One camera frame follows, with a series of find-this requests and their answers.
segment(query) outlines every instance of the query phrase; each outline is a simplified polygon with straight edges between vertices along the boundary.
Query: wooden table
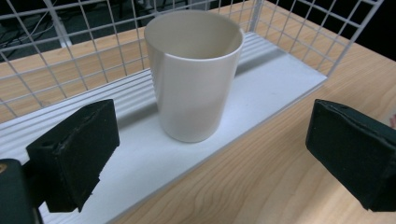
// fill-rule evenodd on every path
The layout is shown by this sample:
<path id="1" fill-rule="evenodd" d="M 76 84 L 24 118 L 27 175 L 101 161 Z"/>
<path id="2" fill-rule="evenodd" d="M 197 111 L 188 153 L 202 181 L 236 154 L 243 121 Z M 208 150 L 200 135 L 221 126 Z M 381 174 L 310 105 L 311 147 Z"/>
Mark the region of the wooden table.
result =
<path id="1" fill-rule="evenodd" d="M 101 41 L 103 46 L 111 42 L 109 38 Z M 62 58 L 60 51 L 52 52 L 55 54 Z M 23 60 L 17 63 L 31 66 Z M 92 61 L 85 65 L 89 69 Z M 354 44 L 320 89 L 241 136 L 114 222 L 396 223 L 396 213 L 364 210 L 304 144 L 317 98 L 349 105 L 388 122 L 396 107 L 394 74 L 396 62 Z"/>

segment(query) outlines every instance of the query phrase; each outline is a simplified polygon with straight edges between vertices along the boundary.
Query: white wire grid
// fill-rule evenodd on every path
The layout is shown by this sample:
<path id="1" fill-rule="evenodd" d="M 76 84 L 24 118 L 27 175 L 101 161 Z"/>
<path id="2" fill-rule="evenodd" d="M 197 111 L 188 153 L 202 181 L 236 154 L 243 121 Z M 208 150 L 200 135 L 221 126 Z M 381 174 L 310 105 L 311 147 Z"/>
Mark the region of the white wire grid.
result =
<path id="1" fill-rule="evenodd" d="M 44 7 L 28 11 L 18 11 L 12 0 L 6 1 L 10 13 L 0 15 L 0 22 L 14 20 L 20 35 L 0 43 L 0 122 L 148 69 L 144 25 L 160 13 L 180 9 L 212 10 L 328 76 L 383 2 L 351 1 L 352 8 L 341 15 L 334 10 L 336 0 L 242 0 L 238 3 L 231 0 L 228 4 L 221 0 L 70 0 L 65 4 L 63 0 L 59 6 L 58 0 L 43 0 Z M 289 9 L 282 7 L 284 2 L 291 2 Z M 90 18 L 89 6 L 106 11 L 108 22 L 97 25 L 95 18 Z M 303 8 L 303 14 L 294 14 L 297 8 Z M 83 29 L 67 31 L 63 19 L 67 10 L 73 11 L 72 16 L 80 17 L 78 23 Z M 363 16 L 356 19 L 362 11 Z M 314 14 L 320 15 L 317 23 L 310 21 Z M 40 23 L 48 15 L 49 27 L 39 31 Z M 29 18 L 37 22 L 29 26 Z M 328 23 L 339 25 L 329 31 L 324 28 Z M 50 30 L 56 35 L 37 38 Z M 352 30 L 349 37 L 342 37 L 347 30 Z M 107 35 L 98 37 L 102 31 Z M 79 36 L 88 39 L 73 41 Z M 59 47 L 43 48 L 49 45 Z M 28 50 L 32 53 L 20 58 L 12 54 Z"/>

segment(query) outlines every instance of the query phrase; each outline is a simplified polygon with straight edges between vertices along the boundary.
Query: cup rim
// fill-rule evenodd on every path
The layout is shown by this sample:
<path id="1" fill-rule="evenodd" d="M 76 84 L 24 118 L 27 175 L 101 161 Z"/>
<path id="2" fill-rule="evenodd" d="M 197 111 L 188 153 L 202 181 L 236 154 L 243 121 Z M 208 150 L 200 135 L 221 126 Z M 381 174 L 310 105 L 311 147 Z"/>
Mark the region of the cup rim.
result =
<path id="1" fill-rule="evenodd" d="M 234 55 L 235 53 L 239 52 L 240 49 L 243 47 L 243 44 L 244 44 L 244 42 L 245 42 L 245 35 L 244 35 L 245 32 L 242 30 L 242 28 L 239 26 L 238 23 L 236 23 L 236 22 L 230 20 L 229 18 L 227 18 L 227 17 L 225 17 L 225 16 L 220 15 L 219 13 L 210 12 L 210 11 L 204 11 L 204 10 L 197 10 L 197 9 L 175 10 L 175 11 L 171 11 L 171 12 L 164 13 L 164 14 L 162 14 L 162 15 L 160 15 L 160 16 L 154 18 L 153 20 L 151 20 L 151 21 L 146 25 L 145 30 L 144 30 L 144 37 L 145 37 L 146 43 L 149 44 L 149 45 L 151 45 L 151 46 L 153 46 L 153 45 L 149 42 L 149 38 L 147 38 L 147 32 L 146 32 L 147 29 L 150 28 L 150 25 L 151 25 L 151 24 L 154 24 L 155 22 L 160 21 L 161 19 L 163 19 L 163 17 L 169 17 L 169 16 L 174 16 L 175 14 L 185 14 L 185 13 L 206 14 L 206 15 L 210 15 L 210 16 L 213 16 L 213 17 L 217 17 L 217 18 L 219 18 L 219 19 L 221 19 L 221 20 L 224 20 L 224 21 L 230 23 L 231 25 L 233 25 L 233 26 L 235 26 L 236 28 L 238 28 L 238 31 L 239 31 L 238 34 L 241 35 L 241 43 L 239 44 L 238 48 L 236 48 L 236 49 L 233 50 L 232 52 L 229 52 L 229 53 L 227 53 L 227 54 L 225 54 L 225 55 L 221 55 L 221 56 L 218 56 L 218 57 L 205 58 L 205 59 L 185 58 L 185 57 L 176 56 L 176 55 L 171 54 L 171 53 L 163 52 L 162 50 L 157 49 L 157 48 L 156 48 L 156 50 L 162 52 L 164 55 L 166 55 L 166 56 L 168 56 L 168 57 L 170 57 L 170 58 L 174 58 L 174 59 L 178 59 L 178 60 L 182 60 L 182 61 L 189 61 L 189 62 L 209 62 L 209 61 L 215 61 L 215 60 L 219 60 L 219 59 L 222 59 L 222 58 L 230 57 L 230 56 Z"/>

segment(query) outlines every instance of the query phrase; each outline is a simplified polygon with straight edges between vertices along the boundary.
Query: black gripper pad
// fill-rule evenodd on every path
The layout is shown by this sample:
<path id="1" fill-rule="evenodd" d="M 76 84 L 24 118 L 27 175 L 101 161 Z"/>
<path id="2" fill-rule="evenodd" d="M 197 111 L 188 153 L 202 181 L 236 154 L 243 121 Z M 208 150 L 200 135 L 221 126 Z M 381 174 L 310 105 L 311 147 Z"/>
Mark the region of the black gripper pad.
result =
<path id="1" fill-rule="evenodd" d="M 365 209 L 396 210 L 396 131 L 346 105 L 316 100 L 306 146 Z"/>
<path id="2" fill-rule="evenodd" d="M 82 107 L 30 144 L 49 211 L 80 211 L 119 144 L 113 100 Z"/>

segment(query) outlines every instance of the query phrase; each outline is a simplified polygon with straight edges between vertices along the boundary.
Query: cup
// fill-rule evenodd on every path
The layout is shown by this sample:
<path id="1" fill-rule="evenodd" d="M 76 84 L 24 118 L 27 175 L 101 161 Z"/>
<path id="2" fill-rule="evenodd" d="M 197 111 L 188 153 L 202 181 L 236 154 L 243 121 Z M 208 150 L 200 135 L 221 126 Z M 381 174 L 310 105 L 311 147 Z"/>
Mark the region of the cup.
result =
<path id="1" fill-rule="evenodd" d="M 163 14 L 145 29 L 148 59 L 163 129 L 183 142 L 200 142 L 219 127 L 244 33 L 216 13 Z"/>

